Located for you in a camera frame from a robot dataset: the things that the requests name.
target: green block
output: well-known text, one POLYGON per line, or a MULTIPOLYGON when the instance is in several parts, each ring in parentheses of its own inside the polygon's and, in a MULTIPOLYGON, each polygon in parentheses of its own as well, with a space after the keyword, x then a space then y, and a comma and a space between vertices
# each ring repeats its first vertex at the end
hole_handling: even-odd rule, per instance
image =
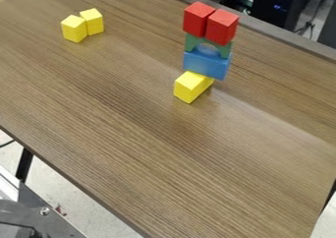
POLYGON ((232 47, 232 41, 230 41, 226 45, 220 45, 220 44, 217 44, 217 43, 215 43, 211 40, 206 39, 205 37, 196 37, 196 36, 193 36, 189 33, 186 34, 185 51, 192 52, 192 51, 194 51, 196 46, 198 46, 199 44, 202 44, 202 43, 207 43, 207 44, 210 44, 210 45, 213 45, 214 47, 216 47, 218 49, 218 51, 220 52, 221 58, 223 58, 223 59, 228 59, 229 58, 230 52, 231 52, 231 47, 232 47))

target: table surface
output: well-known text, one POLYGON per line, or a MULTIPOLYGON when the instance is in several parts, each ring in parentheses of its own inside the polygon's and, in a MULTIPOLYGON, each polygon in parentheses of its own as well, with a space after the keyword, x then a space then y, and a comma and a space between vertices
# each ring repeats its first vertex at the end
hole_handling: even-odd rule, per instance
POLYGON ((308 237, 335 176, 336 64, 240 26, 192 105, 186 3, 0 3, 0 126, 145 237, 308 237), (80 44, 60 21, 91 7, 80 44))

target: cube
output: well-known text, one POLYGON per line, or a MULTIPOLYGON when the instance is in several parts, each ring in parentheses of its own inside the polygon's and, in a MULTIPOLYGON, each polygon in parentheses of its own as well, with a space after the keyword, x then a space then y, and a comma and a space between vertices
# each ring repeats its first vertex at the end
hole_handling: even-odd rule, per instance
POLYGON ((185 9, 183 30, 197 37, 205 35, 207 18, 215 11, 214 8, 201 2, 195 2, 185 9))
POLYGON ((87 34, 94 35, 104 31, 104 21, 102 15, 95 8, 82 11, 80 15, 86 20, 87 34))
POLYGON ((73 42, 81 42, 87 36, 85 19, 75 15, 61 22, 63 36, 73 42))
POLYGON ((192 103, 214 82, 214 79, 186 71, 175 81, 174 95, 186 103, 192 103))
POLYGON ((205 37, 217 44, 227 44, 236 35, 238 19, 238 15, 217 10, 207 19, 205 37))
POLYGON ((222 81, 230 68, 231 58, 232 54, 222 59, 219 52, 199 45, 195 51, 184 53, 183 68, 222 81))
POLYGON ((231 47, 233 42, 229 42, 226 45, 217 44, 205 37, 196 37, 189 33, 186 34, 185 51, 193 52, 196 47, 200 44, 210 44, 217 48, 220 53, 220 57, 223 59, 228 59, 231 53, 231 47))

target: yellow block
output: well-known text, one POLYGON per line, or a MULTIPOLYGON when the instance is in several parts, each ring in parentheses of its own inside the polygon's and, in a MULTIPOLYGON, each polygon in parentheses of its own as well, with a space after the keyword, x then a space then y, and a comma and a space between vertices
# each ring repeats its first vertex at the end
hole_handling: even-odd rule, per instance
POLYGON ((97 9, 92 8, 80 12, 81 17, 86 20, 88 35, 94 35, 104 31, 104 21, 97 9))
POLYGON ((213 78, 192 71, 186 71, 181 77, 175 80, 174 95, 186 103, 192 103, 213 83, 213 78))
POLYGON ((73 42, 81 42, 87 36, 85 19, 75 15, 61 22, 63 36, 73 42))

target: blue block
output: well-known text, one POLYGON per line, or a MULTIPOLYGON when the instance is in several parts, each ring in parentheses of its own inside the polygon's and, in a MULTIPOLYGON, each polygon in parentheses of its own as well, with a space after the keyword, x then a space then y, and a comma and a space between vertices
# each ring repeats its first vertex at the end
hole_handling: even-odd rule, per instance
POLYGON ((224 80, 231 65, 232 53, 222 59, 218 50, 200 44, 193 52, 184 53, 184 70, 190 70, 217 80, 224 80))

